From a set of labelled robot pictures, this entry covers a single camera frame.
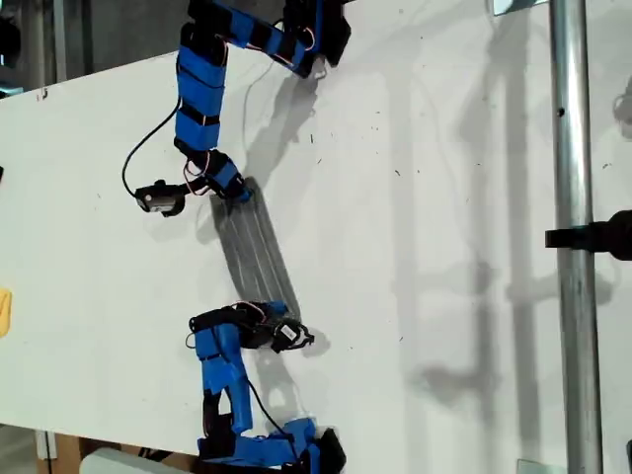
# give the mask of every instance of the cable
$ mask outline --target cable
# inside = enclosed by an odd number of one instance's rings
[[[158,124],[158,126],[156,126],[153,130],[151,130],[149,133],[147,133],[142,140],[140,140],[138,142],[138,144],[136,146],[134,146],[132,148],[132,150],[129,152],[129,154],[127,155],[127,158],[125,158],[125,162],[122,165],[122,171],[120,173],[120,177],[122,179],[122,184],[125,186],[125,190],[129,193],[130,196],[132,196],[134,199],[136,199],[136,195],[131,191],[131,189],[129,188],[129,186],[127,185],[127,179],[125,177],[125,173],[127,171],[127,165],[129,165],[129,161],[131,160],[131,157],[134,155],[134,153],[136,153],[136,151],[138,151],[138,148],[140,148],[142,145],[145,144],[145,142],[151,138],[160,128],[162,128],[163,126],[165,126],[165,124],[171,120],[171,118],[176,114],[176,112],[178,111],[178,109],[180,108],[180,103],[182,102],[182,98],[180,96],[178,96],[178,103],[176,104],[176,107],[167,115],[167,117],[162,120],[160,122],[160,124]]]
[[[48,443],[48,432],[43,432],[46,438],[46,466],[48,467],[48,474],[52,474],[52,461],[50,460],[50,444]]]

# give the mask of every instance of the white board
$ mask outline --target white board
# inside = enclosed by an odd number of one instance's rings
[[[631,202],[612,104],[632,75],[632,5],[590,7],[605,219]],[[220,147],[264,189],[303,321],[327,342],[247,353],[253,382],[280,421],[336,427],[352,474],[564,465],[547,8],[494,19],[484,2],[365,1],[348,16],[341,66],[317,84],[231,50]],[[0,285],[15,293],[0,423],[197,450],[187,323],[235,291],[207,200],[163,219],[119,179],[176,102],[174,62],[0,103]],[[141,149],[133,188],[181,181],[172,140],[170,124]],[[632,269],[599,257],[597,273],[605,464],[620,474]]]

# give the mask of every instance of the black band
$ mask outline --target black band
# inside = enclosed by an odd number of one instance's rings
[[[212,126],[219,123],[219,116],[205,116],[202,112],[197,111],[195,107],[190,106],[184,101],[182,102],[182,106],[180,107],[180,112],[182,112],[185,116],[193,120],[198,125]]]
[[[253,27],[253,32],[250,33],[250,40],[248,42],[254,47],[266,50],[268,41],[273,34],[271,28],[273,27],[270,25],[264,25],[263,23],[255,20],[255,26]]]

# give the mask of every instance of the black wire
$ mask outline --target black wire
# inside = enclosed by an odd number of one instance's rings
[[[46,465],[48,467],[48,474],[52,474],[52,461],[50,460],[50,444],[48,444],[48,432],[43,432],[46,438]]]
[[[120,177],[122,179],[122,184],[125,186],[125,189],[127,190],[127,192],[129,193],[130,196],[132,196],[134,199],[136,199],[136,195],[131,191],[131,189],[129,188],[129,186],[127,185],[127,179],[125,177],[125,173],[127,171],[127,165],[129,165],[129,160],[131,160],[131,157],[134,155],[134,153],[136,153],[136,151],[138,151],[138,148],[140,148],[142,145],[145,144],[145,142],[151,138],[160,128],[162,128],[163,126],[165,126],[165,124],[171,120],[171,118],[176,114],[176,112],[178,111],[178,109],[180,108],[180,103],[182,102],[182,98],[180,96],[178,96],[178,103],[176,104],[176,107],[167,115],[167,117],[162,120],[158,126],[156,126],[153,130],[151,130],[149,133],[147,133],[142,140],[140,140],[138,142],[138,144],[136,146],[134,146],[132,148],[132,150],[129,152],[129,154],[127,155],[127,158],[125,158],[125,162],[122,165],[122,171],[120,173]]]
[[[268,421],[273,424],[273,426],[278,430],[279,433],[281,433],[285,437],[285,439],[287,439],[287,442],[289,443],[289,447],[292,450],[292,454],[294,455],[294,459],[296,459],[296,463],[302,468],[302,464],[300,463],[300,460],[298,459],[298,454],[296,453],[296,448],[294,447],[293,436],[291,434],[286,433],[283,430],[283,428],[281,428],[278,425],[278,423],[270,415],[270,413],[268,413],[268,410],[266,410],[266,407],[264,407],[264,403],[261,401],[261,398],[259,397],[259,392],[257,392],[257,389],[253,385],[253,382],[250,381],[250,378],[246,377],[246,381],[248,382],[250,389],[253,391],[253,395],[255,395],[255,398],[257,399],[257,404],[259,405],[259,408],[261,408],[261,411],[264,413]]]

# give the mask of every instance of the floor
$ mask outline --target floor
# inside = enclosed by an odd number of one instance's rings
[[[0,472],[37,474],[35,436],[31,430],[0,428]]]
[[[0,91],[26,91],[178,48],[189,0],[0,0],[0,16],[21,31],[20,55],[0,65]],[[284,0],[224,0],[268,22]]]
[[[283,0],[225,0],[268,22],[280,18]],[[102,71],[177,49],[180,27],[187,20],[189,0],[93,0],[93,64]]]

